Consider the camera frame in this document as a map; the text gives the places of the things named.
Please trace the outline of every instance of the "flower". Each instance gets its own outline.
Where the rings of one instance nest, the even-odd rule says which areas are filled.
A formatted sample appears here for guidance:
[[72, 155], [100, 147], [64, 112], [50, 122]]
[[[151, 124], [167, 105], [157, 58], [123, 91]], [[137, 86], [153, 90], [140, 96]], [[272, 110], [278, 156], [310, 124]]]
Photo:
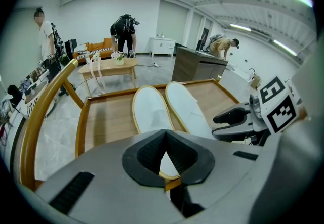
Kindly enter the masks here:
[[121, 52], [113, 51], [113, 53], [111, 54], [111, 58], [115, 60], [122, 60], [123, 57], [124, 55]]

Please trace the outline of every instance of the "dark countertop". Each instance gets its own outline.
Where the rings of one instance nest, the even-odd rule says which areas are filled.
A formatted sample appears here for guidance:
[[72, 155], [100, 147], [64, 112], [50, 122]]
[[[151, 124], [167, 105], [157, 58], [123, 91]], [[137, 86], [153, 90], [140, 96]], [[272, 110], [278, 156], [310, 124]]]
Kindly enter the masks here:
[[178, 49], [181, 49], [181, 50], [184, 50], [184, 51], [187, 51], [187, 52], [191, 52], [199, 57], [202, 57], [202, 58], [206, 58], [206, 59], [211, 59], [213, 61], [215, 61], [215, 63], [217, 64], [223, 64], [223, 65], [227, 65], [228, 61], [224, 61], [222, 59], [219, 59], [217, 57], [215, 57], [214, 55], [210, 54], [210, 53], [206, 53], [206, 52], [198, 52], [198, 51], [195, 51], [193, 49], [189, 49], [189, 48], [185, 48], [185, 47], [178, 47]]

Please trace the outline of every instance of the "beige shirt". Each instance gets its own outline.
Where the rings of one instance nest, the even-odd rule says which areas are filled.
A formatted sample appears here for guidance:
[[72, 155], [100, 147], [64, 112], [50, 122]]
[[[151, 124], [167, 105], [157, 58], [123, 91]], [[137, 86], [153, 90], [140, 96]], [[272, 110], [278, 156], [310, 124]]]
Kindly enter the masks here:
[[222, 50], [226, 52], [230, 47], [230, 39], [220, 38], [211, 44], [210, 53], [214, 54], [215, 56], [218, 56], [218, 54], [220, 54]]

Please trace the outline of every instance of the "kitchen island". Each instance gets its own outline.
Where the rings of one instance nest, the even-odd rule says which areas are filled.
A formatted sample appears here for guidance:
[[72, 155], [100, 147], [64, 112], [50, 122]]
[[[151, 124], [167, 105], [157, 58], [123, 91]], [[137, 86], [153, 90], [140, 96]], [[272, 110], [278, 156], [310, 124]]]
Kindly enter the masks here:
[[217, 79], [222, 76], [227, 63], [206, 52], [178, 47], [172, 81]]

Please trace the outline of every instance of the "white cabinet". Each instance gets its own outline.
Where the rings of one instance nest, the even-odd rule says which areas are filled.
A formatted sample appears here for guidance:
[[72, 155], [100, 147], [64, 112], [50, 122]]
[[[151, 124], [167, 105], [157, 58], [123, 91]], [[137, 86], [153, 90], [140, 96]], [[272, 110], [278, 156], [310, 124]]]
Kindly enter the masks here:
[[168, 38], [151, 37], [150, 52], [152, 53], [152, 57], [154, 57], [154, 54], [168, 54], [172, 57], [175, 45], [175, 40]]

